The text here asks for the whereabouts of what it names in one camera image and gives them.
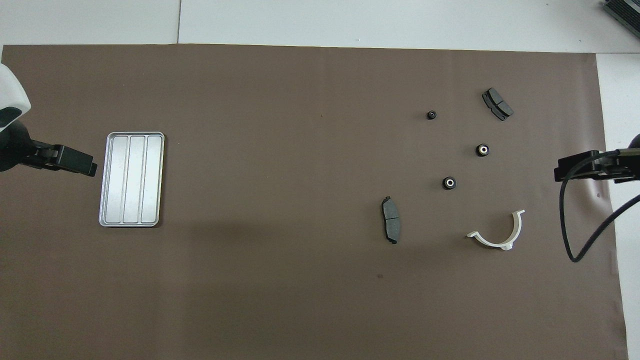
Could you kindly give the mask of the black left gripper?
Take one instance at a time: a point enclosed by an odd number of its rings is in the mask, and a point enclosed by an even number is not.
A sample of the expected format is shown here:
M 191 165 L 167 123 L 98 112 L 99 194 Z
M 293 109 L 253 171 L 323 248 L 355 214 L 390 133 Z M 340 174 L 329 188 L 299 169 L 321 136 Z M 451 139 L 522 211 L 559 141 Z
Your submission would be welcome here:
M 56 170 L 57 167 L 69 173 L 94 177 L 98 164 L 93 156 L 65 145 L 51 145 L 41 141 L 32 141 L 32 150 L 22 158 L 23 166 L 38 170 Z

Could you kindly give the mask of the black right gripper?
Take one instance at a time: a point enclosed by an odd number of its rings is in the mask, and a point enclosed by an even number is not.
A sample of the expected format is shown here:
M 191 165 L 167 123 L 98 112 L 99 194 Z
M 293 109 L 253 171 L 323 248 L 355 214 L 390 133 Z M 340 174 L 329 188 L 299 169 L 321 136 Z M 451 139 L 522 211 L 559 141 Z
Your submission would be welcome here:
M 588 150 L 558 159 L 557 167 L 554 168 L 554 181 L 599 178 L 598 166 L 585 165 L 571 172 L 571 168 L 576 164 L 598 154 L 598 150 Z M 600 176 L 603 179 L 613 180 L 615 183 L 640 182 L 640 148 L 617 149 L 602 153 L 602 155 L 606 156 L 598 159 L 598 164 L 601 171 Z

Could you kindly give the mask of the silver ribbed metal tray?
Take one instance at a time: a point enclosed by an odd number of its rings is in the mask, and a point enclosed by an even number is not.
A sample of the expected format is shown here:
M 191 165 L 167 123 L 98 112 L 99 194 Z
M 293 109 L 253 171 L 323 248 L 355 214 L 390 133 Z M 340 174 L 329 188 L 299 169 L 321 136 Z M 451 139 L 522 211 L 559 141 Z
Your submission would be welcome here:
M 160 221 L 165 135 L 120 131 L 107 135 L 98 222 L 103 227 L 151 228 Z

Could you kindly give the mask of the short dark grey brake pad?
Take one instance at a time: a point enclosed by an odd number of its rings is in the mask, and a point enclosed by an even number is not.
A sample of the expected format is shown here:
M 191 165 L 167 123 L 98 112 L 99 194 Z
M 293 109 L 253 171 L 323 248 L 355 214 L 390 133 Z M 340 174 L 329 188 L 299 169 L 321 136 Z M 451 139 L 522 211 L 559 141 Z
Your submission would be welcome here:
M 498 120 L 505 121 L 514 114 L 512 107 L 508 105 L 500 93 L 494 88 L 489 88 L 483 92 L 482 100 Z

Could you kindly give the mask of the dark ribbed metal device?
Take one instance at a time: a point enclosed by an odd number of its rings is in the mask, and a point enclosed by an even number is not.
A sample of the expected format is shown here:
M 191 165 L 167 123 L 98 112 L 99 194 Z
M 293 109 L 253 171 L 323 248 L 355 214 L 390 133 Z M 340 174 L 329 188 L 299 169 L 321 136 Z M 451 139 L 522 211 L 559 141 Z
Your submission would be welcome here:
M 640 39 L 640 0 L 605 0 L 603 9 Z

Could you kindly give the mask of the long dark grey brake pad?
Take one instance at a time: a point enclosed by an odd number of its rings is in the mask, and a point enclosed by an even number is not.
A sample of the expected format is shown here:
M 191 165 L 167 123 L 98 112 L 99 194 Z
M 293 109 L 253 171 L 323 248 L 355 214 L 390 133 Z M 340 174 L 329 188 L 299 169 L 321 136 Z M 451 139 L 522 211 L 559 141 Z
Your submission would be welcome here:
M 402 230 L 399 210 L 390 196 L 386 196 L 386 198 L 382 200 L 381 210 L 385 237 L 389 243 L 395 245 L 399 242 Z

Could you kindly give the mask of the brown paper table mat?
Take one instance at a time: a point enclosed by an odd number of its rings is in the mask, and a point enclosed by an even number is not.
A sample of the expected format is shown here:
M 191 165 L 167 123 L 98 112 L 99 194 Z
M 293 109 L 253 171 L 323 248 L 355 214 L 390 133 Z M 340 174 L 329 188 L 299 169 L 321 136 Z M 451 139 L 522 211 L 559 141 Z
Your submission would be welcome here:
M 2 63 L 30 135 L 98 171 L 0 173 L 0 360 L 627 358 L 615 231 L 571 262 L 554 180 L 606 146 L 594 54 L 10 45 Z M 98 221 L 112 132 L 165 136 L 154 227 Z M 512 249 L 466 237 L 502 242 L 518 210 Z

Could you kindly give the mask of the white curved plastic bracket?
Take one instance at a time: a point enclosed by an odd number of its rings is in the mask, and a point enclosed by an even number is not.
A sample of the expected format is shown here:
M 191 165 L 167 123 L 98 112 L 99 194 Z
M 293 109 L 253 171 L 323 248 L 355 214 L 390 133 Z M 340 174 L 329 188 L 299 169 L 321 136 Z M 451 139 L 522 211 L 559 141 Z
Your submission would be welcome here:
M 466 234 L 465 236 L 468 239 L 474 239 L 478 243 L 480 243 L 483 246 L 486 246 L 488 248 L 495 248 L 495 249 L 500 249 L 500 250 L 503 250 L 503 251 L 509 251 L 509 250 L 513 249 L 514 243 L 518 240 L 519 236 L 521 235 L 521 232 L 522 232 L 522 214 L 524 214 L 525 212 L 526 212 L 525 209 L 515 210 L 514 212 L 512 212 L 512 214 L 511 214 L 512 220 L 513 220 L 512 230 L 510 232 L 510 235 L 505 240 L 503 240 L 501 242 L 498 242 L 498 243 L 491 242 L 491 241 L 487 240 L 486 238 L 484 238 L 479 231 L 471 231 L 468 234 Z

